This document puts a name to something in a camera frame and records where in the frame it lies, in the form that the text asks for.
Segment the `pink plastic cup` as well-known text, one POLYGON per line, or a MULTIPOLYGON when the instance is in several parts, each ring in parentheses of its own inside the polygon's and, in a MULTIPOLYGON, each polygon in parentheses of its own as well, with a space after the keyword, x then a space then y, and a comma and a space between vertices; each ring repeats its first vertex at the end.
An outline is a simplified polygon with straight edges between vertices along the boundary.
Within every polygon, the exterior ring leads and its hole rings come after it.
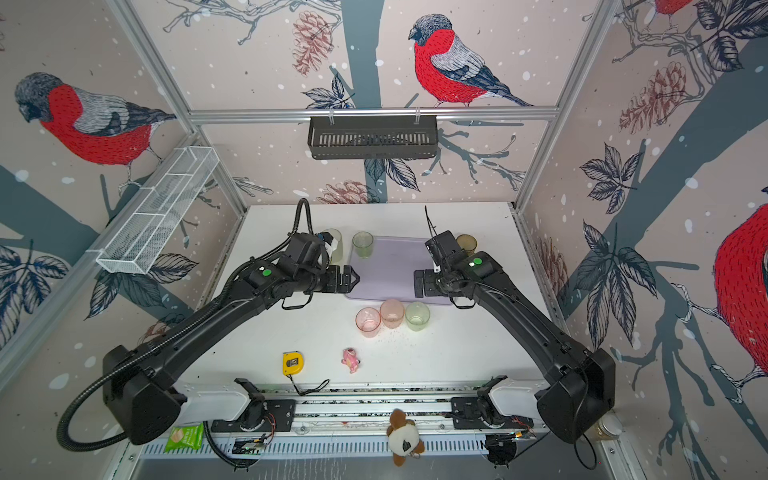
POLYGON ((375 337, 380 330, 381 323, 380 312, 372 307, 361 309, 355 316, 355 325, 366 338, 375 337))
POLYGON ((397 299, 385 300, 379 308, 381 320, 389 329, 398 328, 405 316, 405 306, 397 299))

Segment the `far brown textured cup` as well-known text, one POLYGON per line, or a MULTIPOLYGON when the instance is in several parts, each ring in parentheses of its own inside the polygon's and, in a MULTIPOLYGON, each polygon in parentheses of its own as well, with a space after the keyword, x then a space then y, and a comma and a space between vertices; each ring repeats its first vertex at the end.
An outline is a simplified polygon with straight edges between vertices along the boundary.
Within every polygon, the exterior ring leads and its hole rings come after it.
POLYGON ((468 255, 472 256, 475 254, 475 251, 477 249, 478 243, 477 240, 472 236, 468 234, 461 234, 456 238, 457 244, 459 247, 468 255))

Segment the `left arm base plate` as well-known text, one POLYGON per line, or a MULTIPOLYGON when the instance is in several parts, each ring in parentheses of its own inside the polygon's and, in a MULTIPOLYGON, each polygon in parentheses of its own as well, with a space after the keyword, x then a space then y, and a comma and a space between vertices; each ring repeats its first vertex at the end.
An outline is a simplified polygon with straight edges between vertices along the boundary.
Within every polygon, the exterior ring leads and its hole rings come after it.
POLYGON ((295 410, 295 400, 265 400, 256 406, 247 407, 235 420, 213 421, 210 429, 213 433, 290 432, 295 410))

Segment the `black hanging wall basket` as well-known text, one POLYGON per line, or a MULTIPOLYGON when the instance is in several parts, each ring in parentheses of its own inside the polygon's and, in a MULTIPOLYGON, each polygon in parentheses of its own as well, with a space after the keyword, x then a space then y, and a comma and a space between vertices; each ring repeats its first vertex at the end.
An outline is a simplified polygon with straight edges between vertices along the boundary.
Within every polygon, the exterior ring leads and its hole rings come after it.
POLYGON ((435 116, 316 117, 307 145, 315 160, 429 159, 439 150, 435 116))

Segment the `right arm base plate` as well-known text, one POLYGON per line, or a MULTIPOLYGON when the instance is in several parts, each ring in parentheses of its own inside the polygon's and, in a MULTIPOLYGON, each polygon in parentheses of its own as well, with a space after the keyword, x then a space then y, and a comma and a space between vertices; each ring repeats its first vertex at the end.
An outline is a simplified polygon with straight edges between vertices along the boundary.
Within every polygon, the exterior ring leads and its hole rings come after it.
POLYGON ((505 416, 499 413, 488 400, 478 397, 453 397, 451 408, 445 414, 456 430, 474 429, 522 429, 534 427, 534 420, 524 416, 505 416))

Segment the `yellow tape measure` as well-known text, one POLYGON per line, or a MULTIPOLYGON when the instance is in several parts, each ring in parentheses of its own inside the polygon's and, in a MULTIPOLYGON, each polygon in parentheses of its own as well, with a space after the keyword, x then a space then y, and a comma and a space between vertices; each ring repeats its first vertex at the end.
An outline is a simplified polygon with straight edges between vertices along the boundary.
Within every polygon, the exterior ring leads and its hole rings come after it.
POLYGON ((285 352, 282 358, 282 373, 286 377, 298 375, 304 368, 304 357, 298 351, 285 352))

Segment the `bright green plastic cup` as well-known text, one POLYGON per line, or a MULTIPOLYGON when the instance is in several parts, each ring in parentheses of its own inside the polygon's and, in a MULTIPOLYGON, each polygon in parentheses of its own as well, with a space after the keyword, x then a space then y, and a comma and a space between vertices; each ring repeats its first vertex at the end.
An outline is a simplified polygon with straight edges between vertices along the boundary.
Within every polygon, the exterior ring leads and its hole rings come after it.
POLYGON ((359 231, 353 236, 352 244, 360 258, 369 258, 373 253, 374 236, 367 231, 359 231))

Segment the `right pink plastic cup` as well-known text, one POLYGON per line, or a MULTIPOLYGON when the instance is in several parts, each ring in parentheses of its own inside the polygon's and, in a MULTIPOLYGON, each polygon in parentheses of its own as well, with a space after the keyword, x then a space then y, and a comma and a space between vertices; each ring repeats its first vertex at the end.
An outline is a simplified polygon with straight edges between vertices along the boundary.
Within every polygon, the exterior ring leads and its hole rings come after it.
POLYGON ((397 299, 385 300, 379 308, 381 320, 389 329, 398 328, 405 316, 405 306, 397 299))

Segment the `brown white plush toy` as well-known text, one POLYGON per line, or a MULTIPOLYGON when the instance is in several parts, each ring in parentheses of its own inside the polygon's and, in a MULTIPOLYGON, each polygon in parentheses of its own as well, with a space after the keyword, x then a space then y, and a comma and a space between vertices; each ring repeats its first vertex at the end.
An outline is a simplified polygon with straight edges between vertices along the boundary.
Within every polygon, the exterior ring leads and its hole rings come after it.
POLYGON ((426 450, 415 422, 408 419, 400 409, 391 413, 386 436, 397 467, 402 467, 407 458, 419 458, 426 450))

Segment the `clear pale plastic cup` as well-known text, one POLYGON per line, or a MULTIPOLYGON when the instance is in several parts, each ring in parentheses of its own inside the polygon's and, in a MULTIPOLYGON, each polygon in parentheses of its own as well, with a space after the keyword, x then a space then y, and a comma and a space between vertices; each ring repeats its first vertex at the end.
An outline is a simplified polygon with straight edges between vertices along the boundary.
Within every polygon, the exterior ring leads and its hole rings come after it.
POLYGON ((343 237, 339 230, 329 228, 327 233, 332 237, 330 243, 331 263, 341 265, 344 260, 343 237))

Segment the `left pink plastic cup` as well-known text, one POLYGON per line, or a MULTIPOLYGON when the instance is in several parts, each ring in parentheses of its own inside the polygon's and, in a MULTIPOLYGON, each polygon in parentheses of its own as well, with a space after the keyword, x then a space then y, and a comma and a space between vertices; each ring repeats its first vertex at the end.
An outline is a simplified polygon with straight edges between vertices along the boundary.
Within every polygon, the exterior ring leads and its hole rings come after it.
POLYGON ((366 338, 375 337, 380 330, 381 323, 380 312, 372 307, 361 309, 355 316, 355 325, 366 338))

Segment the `pale green plastic cup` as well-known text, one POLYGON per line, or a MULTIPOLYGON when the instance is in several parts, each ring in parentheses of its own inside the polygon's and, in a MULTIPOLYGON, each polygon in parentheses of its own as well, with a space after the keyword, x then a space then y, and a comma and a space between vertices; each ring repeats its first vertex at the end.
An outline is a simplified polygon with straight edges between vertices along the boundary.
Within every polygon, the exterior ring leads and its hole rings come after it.
POLYGON ((422 302, 412 302, 405 309, 406 325, 412 331, 421 331, 426 328, 430 318, 430 310, 422 302))

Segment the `clear plastic jar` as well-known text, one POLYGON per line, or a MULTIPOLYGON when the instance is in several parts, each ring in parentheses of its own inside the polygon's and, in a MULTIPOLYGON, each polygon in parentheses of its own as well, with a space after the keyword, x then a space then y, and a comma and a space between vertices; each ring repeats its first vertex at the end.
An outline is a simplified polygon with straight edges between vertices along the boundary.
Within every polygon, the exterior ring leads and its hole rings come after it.
POLYGON ((586 437, 594 442, 613 441, 619 439, 623 432, 623 425, 617 415, 608 412, 586 432, 586 437))

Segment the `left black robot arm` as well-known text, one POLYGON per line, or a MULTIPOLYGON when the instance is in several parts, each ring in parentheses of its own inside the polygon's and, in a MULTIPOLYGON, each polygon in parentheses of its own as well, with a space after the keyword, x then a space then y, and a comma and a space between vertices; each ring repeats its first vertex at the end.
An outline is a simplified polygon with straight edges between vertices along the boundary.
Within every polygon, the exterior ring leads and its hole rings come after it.
POLYGON ((334 265, 328 232, 292 229, 277 247, 251 257, 229 275, 221 292, 190 317, 133 350, 118 346, 103 359, 103 374, 61 414, 58 444, 72 452, 100 450, 129 440, 146 444, 180 419, 189 399, 174 385, 204 353, 244 322, 299 292, 347 294, 360 281, 351 266, 334 265), (121 433, 95 442, 73 439, 70 423, 85 401, 101 393, 121 433))

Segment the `small pink toy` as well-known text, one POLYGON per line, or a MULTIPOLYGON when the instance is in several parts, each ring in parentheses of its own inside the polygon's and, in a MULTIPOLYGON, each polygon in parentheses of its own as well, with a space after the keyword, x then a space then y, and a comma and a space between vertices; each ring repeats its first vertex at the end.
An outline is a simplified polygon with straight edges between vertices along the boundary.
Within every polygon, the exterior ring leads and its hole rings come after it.
POLYGON ((350 374, 356 373, 361 365, 361 361, 354 348, 346 348, 343 350, 341 363, 349 369, 350 374))

